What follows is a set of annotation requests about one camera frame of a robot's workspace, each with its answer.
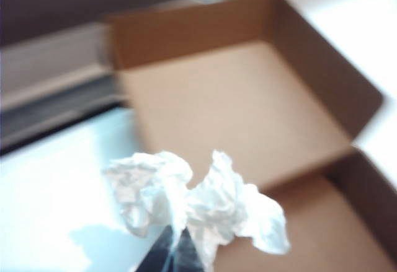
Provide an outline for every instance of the white tissue paper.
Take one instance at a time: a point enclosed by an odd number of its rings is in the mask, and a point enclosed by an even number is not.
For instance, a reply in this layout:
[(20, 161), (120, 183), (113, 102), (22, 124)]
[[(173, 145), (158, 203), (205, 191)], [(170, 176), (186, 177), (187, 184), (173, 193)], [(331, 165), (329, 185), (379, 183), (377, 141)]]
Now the white tissue paper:
[(267, 253), (284, 254), (290, 248), (286, 220), (280, 205), (244, 184), (224, 152), (213, 151), (208, 175), (195, 188), (188, 163), (171, 152), (135, 153), (115, 160), (107, 171), (123, 216), (135, 235), (144, 237), (151, 224), (170, 225), (173, 244), (187, 227), (205, 271), (212, 271), (219, 244), (234, 236), (252, 237)]

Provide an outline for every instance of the open cardboard box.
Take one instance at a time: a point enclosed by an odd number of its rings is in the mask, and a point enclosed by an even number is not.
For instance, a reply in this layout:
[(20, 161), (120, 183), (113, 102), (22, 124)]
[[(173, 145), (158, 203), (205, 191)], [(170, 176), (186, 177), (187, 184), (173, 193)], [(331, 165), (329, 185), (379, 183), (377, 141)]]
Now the open cardboard box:
[(292, 242), (220, 247), (216, 271), (395, 271), (396, 193), (352, 140), (382, 97), (285, 0), (109, 17), (118, 78), (149, 152), (213, 149), (285, 209)]

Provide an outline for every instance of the box flap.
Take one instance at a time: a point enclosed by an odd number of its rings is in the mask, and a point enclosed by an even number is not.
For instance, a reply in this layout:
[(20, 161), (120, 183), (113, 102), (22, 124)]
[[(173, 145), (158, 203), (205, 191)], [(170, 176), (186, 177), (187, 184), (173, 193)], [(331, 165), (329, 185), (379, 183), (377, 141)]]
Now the box flap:
[(249, 239), (235, 239), (219, 247), (215, 271), (395, 271), (363, 222), (324, 177), (292, 183), (272, 197), (285, 210), (290, 252), (269, 255)]

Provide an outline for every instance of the box lid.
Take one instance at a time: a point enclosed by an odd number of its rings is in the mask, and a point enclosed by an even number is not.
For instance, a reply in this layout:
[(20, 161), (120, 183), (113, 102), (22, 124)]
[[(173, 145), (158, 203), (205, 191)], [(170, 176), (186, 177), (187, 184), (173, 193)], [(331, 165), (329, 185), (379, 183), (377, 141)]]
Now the box lid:
[(143, 144), (207, 173), (212, 149), (262, 189), (351, 153), (381, 95), (284, 0), (109, 18)]

